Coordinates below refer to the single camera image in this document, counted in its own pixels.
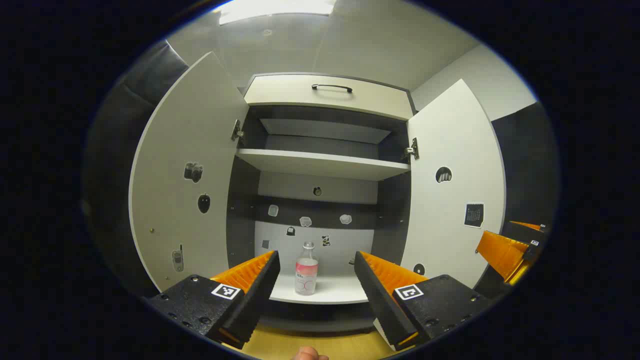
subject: white wall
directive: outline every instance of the white wall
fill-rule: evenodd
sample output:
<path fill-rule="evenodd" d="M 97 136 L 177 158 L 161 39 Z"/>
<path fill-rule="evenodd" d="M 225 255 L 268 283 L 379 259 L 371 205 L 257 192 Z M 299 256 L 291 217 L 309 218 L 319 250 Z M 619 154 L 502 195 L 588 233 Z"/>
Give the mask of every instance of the white wall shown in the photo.
<path fill-rule="evenodd" d="M 536 102 L 527 85 L 492 50 L 478 45 L 411 92 L 423 109 L 457 80 L 464 80 L 491 121 Z"/>

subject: dark gray panel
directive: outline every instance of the dark gray panel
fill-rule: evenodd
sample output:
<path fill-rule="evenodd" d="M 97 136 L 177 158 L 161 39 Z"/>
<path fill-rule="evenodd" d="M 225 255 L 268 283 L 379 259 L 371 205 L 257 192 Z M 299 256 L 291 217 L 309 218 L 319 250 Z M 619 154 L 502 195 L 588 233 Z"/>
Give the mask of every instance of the dark gray panel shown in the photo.
<path fill-rule="evenodd" d="M 364 331 L 373 327 L 373 320 L 368 302 L 313 305 L 269 300 L 260 317 L 263 325 L 300 332 Z"/>
<path fill-rule="evenodd" d="M 238 140 L 238 149 L 264 149 L 269 133 L 264 129 L 260 118 L 259 113 L 253 107 L 249 107 L 242 123 L 244 143 Z"/>
<path fill-rule="evenodd" d="M 278 206 L 277 217 L 268 215 L 271 204 Z M 376 226 L 376 205 L 260 196 L 256 208 L 255 219 L 272 224 L 300 226 L 300 217 L 305 216 L 311 218 L 312 227 L 326 229 L 374 229 Z M 342 214 L 351 215 L 350 224 L 340 222 Z"/>
<path fill-rule="evenodd" d="M 561 169 L 556 138 L 542 104 L 536 102 L 492 121 L 492 125 L 504 162 L 505 224 L 518 221 L 552 227 L 560 195 Z M 503 282 L 487 265 L 475 288 L 487 292 L 487 296 L 499 296 L 505 291 Z"/>
<path fill-rule="evenodd" d="M 405 147 L 409 147 L 406 126 L 391 132 L 378 144 L 379 160 L 408 164 L 409 158 L 402 159 Z"/>
<path fill-rule="evenodd" d="M 250 111 L 260 119 L 316 120 L 406 132 L 406 121 L 351 110 L 317 106 L 260 105 L 251 106 Z"/>
<path fill-rule="evenodd" d="M 411 172 L 378 182 L 378 218 L 371 254 L 400 264 L 409 230 Z"/>
<path fill-rule="evenodd" d="M 166 41 L 149 48 L 109 91 L 86 142 L 83 205 L 89 230 L 109 269 L 138 296 L 154 296 L 157 289 L 131 234 L 129 175 L 153 110 L 187 68 Z"/>
<path fill-rule="evenodd" d="M 491 265 L 487 265 L 480 281 L 474 287 L 474 290 L 492 300 L 505 295 L 510 289 L 511 286 L 504 283 L 502 276 Z"/>
<path fill-rule="evenodd" d="M 255 200 L 260 170 L 234 156 L 227 198 L 227 259 L 229 267 L 253 258 Z"/>
<path fill-rule="evenodd" d="M 313 138 L 310 136 L 269 135 L 265 149 L 378 159 L 377 145 L 347 140 Z"/>

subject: plastic bottle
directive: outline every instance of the plastic bottle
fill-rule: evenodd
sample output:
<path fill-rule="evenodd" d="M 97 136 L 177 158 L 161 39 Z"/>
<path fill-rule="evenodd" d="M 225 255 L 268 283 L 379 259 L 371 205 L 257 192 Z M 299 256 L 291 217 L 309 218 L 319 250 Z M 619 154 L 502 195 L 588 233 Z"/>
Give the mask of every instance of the plastic bottle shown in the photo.
<path fill-rule="evenodd" d="M 302 254 L 296 260 L 295 288 L 300 295 L 312 295 L 316 292 L 318 259 L 313 255 L 314 248 L 312 241 L 305 241 Z"/>

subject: wooden floor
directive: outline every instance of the wooden floor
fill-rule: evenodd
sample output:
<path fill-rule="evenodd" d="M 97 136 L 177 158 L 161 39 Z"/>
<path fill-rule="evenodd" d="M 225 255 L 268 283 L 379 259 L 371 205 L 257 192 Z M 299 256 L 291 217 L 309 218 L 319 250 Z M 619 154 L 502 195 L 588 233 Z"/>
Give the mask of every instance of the wooden floor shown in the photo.
<path fill-rule="evenodd" d="M 290 360 L 302 346 L 314 347 L 320 355 L 327 355 L 330 360 L 374 360 L 398 353 L 391 350 L 375 330 L 368 334 L 313 334 L 281 331 L 262 325 L 255 328 L 251 340 L 240 351 L 258 359 Z"/>

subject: drawer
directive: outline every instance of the drawer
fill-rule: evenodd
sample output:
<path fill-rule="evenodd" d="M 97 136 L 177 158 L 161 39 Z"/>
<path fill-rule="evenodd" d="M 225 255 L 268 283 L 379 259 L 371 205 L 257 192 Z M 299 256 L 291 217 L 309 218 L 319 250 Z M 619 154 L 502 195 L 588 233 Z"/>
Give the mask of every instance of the drawer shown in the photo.
<path fill-rule="evenodd" d="M 338 85 L 352 88 L 318 86 Z M 408 120 L 413 103 L 406 90 L 366 80 L 312 74 L 257 74 L 244 95 L 249 105 L 307 105 L 338 108 Z"/>

